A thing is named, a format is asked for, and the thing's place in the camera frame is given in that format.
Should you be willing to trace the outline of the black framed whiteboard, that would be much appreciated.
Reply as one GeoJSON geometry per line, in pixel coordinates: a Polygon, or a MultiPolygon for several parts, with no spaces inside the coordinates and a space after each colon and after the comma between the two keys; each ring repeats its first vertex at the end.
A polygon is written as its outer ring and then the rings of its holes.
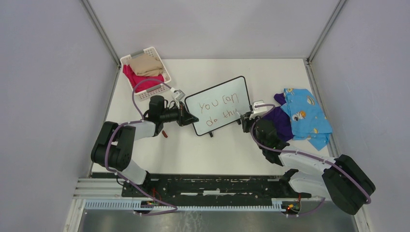
{"type": "Polygon", "coordinates": [[[250,99],[246,79],[243,76],[233,78],[207,88],[185,98],[187,110],[199,122],[193,123],[197,136],[213,132],[233,122],[250,111],[250,99]]]}

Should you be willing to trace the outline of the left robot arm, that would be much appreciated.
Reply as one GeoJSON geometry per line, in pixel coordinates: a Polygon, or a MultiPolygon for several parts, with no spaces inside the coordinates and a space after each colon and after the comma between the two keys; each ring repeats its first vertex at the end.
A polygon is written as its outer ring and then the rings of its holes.
{"type": "Polygon", "coordinates": [[[152,184],[148,180],[149,172],[132,160],[134,142],[159,135],[164,123],[176,122],[182,127],[199,121],[188,112],[184,103],[174,101],[171,107],[166,103],[163,96],[155,95],[150,98],[142,120],[122,124],[104,122],[90,155],[93,163],[134,183],[133,190],[140,197],[151,193],[152,184]]]}

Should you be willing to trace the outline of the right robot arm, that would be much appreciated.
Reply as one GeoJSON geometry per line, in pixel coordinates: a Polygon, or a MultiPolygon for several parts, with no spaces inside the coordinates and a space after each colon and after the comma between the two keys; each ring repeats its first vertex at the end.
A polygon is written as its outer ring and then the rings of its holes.
{"type": "Polygon", "coordinates": [[[289,168],[280,179],[283,196],[307,193],[330,199],[349,215],[371,203],[376,186],[350,156],[322,157],[291,149],[289,143],[277,137],[273,122],[252,112],[240,115],[240,121],[243,132],[251,134],[268,162],[289,168]]]}

